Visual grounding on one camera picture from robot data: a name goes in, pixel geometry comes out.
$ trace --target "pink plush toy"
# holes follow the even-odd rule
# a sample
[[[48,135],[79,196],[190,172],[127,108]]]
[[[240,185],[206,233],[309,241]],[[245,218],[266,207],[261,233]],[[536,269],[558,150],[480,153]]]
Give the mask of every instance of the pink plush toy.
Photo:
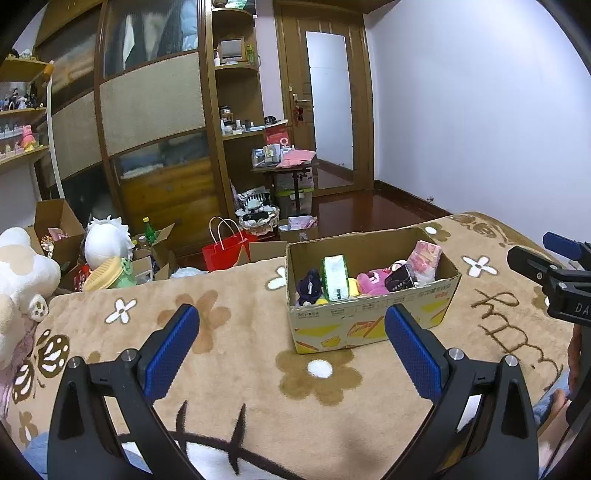
[[[31,132],[31,126],[30,125],[25,125],[22,128],[22,143],[21,146],[23,148],[27,148],[29,145],[33,145],[35,143],[35,137],[33,136],[33,133]]]
[[[384,281],[391,274],[389,268],[380,268],[370,270],[368,273],[357,275],[357,284],[359,293],[368,293],[370,295],[386,295],[390,293],[384,286]]]

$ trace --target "person's hand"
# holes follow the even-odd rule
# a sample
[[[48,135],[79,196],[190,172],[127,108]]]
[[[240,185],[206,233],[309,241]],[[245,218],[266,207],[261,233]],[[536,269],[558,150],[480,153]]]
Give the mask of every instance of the person's hand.
[[[579,361],[581,357],[581,326],[576,323],[573,326],[573,337],[569,344],[569,390],[572,395],[579,379]]]

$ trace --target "white wall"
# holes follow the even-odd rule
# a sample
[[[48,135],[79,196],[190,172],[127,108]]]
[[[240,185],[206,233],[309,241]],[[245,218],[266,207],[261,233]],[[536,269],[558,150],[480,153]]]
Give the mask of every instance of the white wall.
[[[591,241],[591,77],[537,1],[401,0],[366,29],[377,179]]]
[[[277,51],[277,30],[273,13],[273,0],[256,0],[255,20],[256,47],[261,58],[259,75],[261,77],[262,108],[265,116],[278,120],[285,118],[281,98],[281,76],[279,73],[279,54]]]
[[[20,53],[26,48],[33,49],[44,13],[45,7],[22,32],[14,44],[17,52]],[[14,85],[22,90],[24,84],[16,83]],[[0,232],[12,226],[32,225],[35,219],[35,204],[38,199],[40,198],[37,180],[34,177],[32,166],[23,164],[0,174]]]

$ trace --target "beige carpet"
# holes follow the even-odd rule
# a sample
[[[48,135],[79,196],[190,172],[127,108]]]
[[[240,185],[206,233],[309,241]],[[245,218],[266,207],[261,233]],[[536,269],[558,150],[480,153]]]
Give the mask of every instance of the beige carpet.
[[[421,227],[463,273],[443,323],[433,332],[446,347],[460,347],[474,359],[498,361],[507,352],[519,357],[536,401],[567,364],[571,326],[545,314],[541,289],[513,273],[505,258],[515,244],[541,249],[474,212]],[[184,448],[193,463],[201,454],[221,455],[221,470],[203,472],[207,480],[235,477],[220,472],[230,468],[226,450],[243,405],[239,423],[244,421],[245,435],[234,454],[239,478],[380,479],[430,403],[418,396],[387,341],[297,355],[287,323],[283,265],[284,258],[277,258],[204,276],[55,298],[37,330],[35,356],[13,392],[14,440],[24,447],[48,430],[68,357],[114,359],[124,348],[139,348],[179,304],[192,303],[202,318],[199,337],[169,395],[155,408],[175,438],[183,446],[188,442]],[[328,378],[308,373],[315,359],[331,364]],[[126,433],[120,414],[112,412],[116,428]]]

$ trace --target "white flower pattern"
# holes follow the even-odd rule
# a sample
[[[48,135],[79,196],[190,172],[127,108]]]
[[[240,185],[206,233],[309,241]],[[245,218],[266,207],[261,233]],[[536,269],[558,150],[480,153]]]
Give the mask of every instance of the white flower pattern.
[[[485,272],[490,273],[491,275],[497,275],[497,270],[487,263],[491,260],[488,257],[480,257],[478,261],[471,259],[470,257],[462,257],[462,260],[470,265],[470,270],[468,270],[468,275],[471,277],[478,278],[480,277],[481,272],[484,270]]]
[[[279,275],[279,277],[272,278],[267,282],[267,288],[269,290],[277,290],[278,288],[287,285],[287,280],[285,279],[285,267],[277,268],[277,275]]]
[[[117,299],[115,302],[115,311],[111,313],[106,319],[105,323],[113,323],[115,320],[121,319],[121,322],[127,323],[129,321],[129,313],[127,311],[135,307],[137,300],[131,300],[127,305],[123,299]]]

